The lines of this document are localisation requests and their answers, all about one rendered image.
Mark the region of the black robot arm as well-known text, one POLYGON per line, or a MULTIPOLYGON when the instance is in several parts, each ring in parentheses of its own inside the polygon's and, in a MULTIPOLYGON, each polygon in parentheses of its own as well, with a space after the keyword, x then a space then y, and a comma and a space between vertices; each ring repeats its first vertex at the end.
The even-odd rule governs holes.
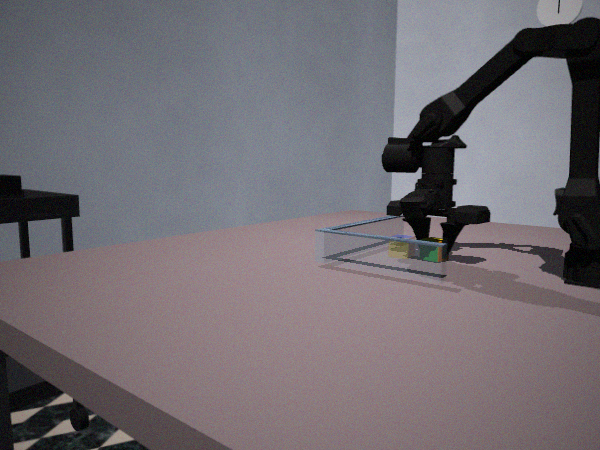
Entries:
MULTIPOLYGON (((453 134, 479 102, 533 57, 566 59, 572 82, 569 177, 565 188, 555 189, 553 213, 572 241, 564 283, 600 289, 600 19, 519 31, 461 86, 426 105, 407 138, 389 137, 382 166, 386 172, 415 173, 422 167, 422 173, 453 174, 455 149, 467 148, 453 134)), ((438 183, 423 188, 417 182, 400 205, 403 217, 424 218, 444 209, 444 198, 438 183)))

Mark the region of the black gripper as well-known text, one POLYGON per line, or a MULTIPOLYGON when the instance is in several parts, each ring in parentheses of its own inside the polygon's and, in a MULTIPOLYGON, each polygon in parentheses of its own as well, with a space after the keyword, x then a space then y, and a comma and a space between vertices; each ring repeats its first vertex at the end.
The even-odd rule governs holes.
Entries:
MULTIPOLYGON (((487 206, 465 205, 452 208, 456 206, 456 201, 452 201, 453 185, 457 185, 457 179, 453 179, 453 176, 454 174, 422 173, 421 179, 417 179, 417 182, 422 183, 423 188, 431 188, 431 183, 438 183, 440 186, 444 209, 431 211, 428 215, 447 217, 447 222, 440 223, 443 230, 442 243, 448 244, 447 256, 465 225, 490 222, 491 214, 487 206)), ((390 201, 387 205, 387 215, 400 216, 401 214, 400 200, 390 201)), ((412 227, 416 240, 429 238, 430 217, 405 217, 403 221, 412 227)))

